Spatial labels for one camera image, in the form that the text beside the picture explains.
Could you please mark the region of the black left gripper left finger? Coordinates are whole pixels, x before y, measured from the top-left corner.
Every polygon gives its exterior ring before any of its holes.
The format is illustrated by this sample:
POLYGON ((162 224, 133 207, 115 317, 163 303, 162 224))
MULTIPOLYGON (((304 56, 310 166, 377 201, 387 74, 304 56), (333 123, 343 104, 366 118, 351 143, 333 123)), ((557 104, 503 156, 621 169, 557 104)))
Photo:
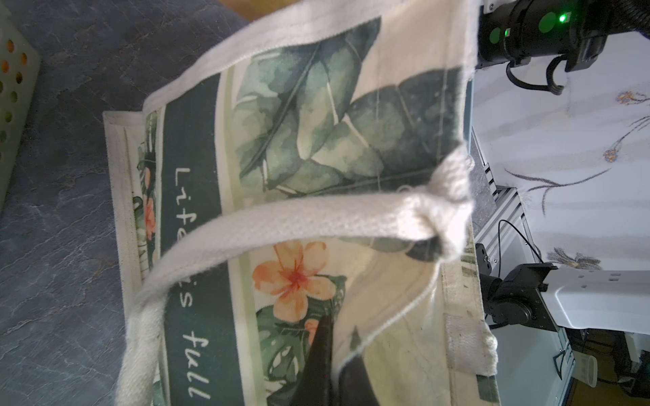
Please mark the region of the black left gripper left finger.
POLYGON ((332 404, 333 319, 321 318, 309 356, 291 406, 329 406, 332 404))

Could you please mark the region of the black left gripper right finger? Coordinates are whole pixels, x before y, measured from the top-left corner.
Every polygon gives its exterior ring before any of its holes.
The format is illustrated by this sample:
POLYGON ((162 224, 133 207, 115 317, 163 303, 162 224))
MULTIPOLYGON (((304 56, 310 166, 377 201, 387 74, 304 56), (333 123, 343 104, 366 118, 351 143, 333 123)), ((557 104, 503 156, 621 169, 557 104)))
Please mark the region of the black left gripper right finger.
POLYGON ((340 372, 339 399, 342 406, 378 406, 363 358, 358 355, 340 372))

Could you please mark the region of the cream canvas grocery bag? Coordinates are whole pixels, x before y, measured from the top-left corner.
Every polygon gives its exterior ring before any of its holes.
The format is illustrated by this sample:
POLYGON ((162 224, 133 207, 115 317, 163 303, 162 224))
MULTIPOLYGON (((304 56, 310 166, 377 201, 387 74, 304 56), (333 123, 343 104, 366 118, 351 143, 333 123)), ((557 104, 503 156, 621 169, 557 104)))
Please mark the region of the cream canvas grocery bag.
POLYGON ((103 115, 118 405, 290 405, 322 317, 332 404, 497 405, 464 130, 475 1, 301 1, 103 115))

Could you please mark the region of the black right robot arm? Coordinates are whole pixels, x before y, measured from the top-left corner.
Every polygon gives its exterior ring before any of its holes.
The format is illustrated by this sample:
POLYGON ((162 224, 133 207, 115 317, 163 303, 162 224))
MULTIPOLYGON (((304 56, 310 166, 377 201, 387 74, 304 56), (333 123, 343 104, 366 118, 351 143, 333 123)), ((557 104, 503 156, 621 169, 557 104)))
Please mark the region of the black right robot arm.
POLYGON ((649 4, 489 1, 473 127, 565 328, 649 331, 649 4))

